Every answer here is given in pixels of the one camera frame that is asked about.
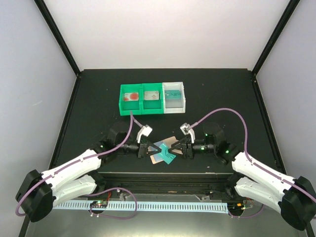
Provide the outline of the beige leather card holder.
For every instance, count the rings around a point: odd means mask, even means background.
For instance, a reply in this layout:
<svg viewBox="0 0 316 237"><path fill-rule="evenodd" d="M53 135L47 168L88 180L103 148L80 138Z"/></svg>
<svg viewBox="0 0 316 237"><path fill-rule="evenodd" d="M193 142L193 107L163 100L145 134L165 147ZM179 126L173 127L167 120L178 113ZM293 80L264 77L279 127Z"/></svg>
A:
<svg viewBox="0 0 316 237"><path fill-rule="evenodd" d="M162 141L158 141L158 142L155 142L154 144L157 145L157 146L160 146L162 143L166 144L169 148L171 147L171 145L173 143L177 142L177 139L175 136L173 137L169 137L169 138L166 138ZM151 161L153 164L157 164L157 163L160 163L160 162L164 162L159 156L158 154L154 155L154 156L150 156L151 158Z"/></svg>

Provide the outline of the teal AION card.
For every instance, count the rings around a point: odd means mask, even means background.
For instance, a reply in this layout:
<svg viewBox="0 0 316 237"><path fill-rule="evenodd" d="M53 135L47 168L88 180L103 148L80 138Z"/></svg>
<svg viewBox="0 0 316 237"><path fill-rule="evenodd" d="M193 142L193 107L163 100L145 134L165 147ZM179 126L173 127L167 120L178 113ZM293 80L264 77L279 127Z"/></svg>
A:
<svg viewBox="0 0 316 237"><path fill-rule="evenodd" d="M166 164L171 164L172 161L176 158L176 155L171 154L168 149L169 147L162 143L159 148L161 149L161 152L158 153L158 156L166 163Z"/></svg>

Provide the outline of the white VIP card page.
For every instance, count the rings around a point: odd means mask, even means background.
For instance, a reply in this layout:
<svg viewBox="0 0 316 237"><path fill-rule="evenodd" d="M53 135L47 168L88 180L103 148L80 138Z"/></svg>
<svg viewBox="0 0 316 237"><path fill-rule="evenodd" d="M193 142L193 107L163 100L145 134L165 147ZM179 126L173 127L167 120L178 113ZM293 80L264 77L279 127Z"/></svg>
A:
<svg viewBox="0 0 316 237"><path fill-rule="evenodd" d="M154 101L154 100L159 100L160 95L159 91L145 91L144 92L144 100L145 101Z"/></svg>

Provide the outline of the red white card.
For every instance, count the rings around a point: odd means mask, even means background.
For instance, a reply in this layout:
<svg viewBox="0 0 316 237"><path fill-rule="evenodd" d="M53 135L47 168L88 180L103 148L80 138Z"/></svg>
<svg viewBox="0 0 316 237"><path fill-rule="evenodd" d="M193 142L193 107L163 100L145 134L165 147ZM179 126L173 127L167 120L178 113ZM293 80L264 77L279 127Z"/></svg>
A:
<svg viewBox="0 0 316 237"><path fill-rule="evenodd" d="M124 101L138 101L139 100L139 93L138 92L129 92L123 95Z"/></svg>

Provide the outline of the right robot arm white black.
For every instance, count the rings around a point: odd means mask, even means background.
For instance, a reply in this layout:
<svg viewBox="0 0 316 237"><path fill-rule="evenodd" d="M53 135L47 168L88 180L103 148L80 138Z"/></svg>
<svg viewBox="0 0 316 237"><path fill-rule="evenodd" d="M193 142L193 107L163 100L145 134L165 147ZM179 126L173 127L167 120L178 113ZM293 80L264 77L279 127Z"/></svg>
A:
<svg viewBox="0 0 316 237"><path fill-rule="evenodd" d="M245 151L240 151L226 140L224 131L216 123L204 126L204 139L196 139L189 124L180 129L184 138L168 149L175 155L193 159L196 154L213 154L224 165L230 165L234 174L224 187L230 199L250 198L278 212L290 226L303 231L316 216L316 192L311 182L300 176L295 179L259 162Z"/></svg>

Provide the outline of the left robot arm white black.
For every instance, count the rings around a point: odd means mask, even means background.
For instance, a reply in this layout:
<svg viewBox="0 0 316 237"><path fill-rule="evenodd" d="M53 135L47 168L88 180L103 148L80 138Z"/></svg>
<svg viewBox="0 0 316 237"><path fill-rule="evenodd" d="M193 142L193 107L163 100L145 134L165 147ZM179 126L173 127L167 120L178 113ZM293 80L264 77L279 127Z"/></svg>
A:
<svg viewBox="0 0 316 237"><path fill-rule="evenodd" d="M15 214L37 222L63 202L81 196L101 197L106 191L106 181L98 168L113 161L117 155L135 154L137 158L146 158L161 152L159 146L147 139L151 131L150 126L142 126L134 139L131 137L132 125L118 122L106 139L76 158L43 172L30 171L15 197Z"/></svg>

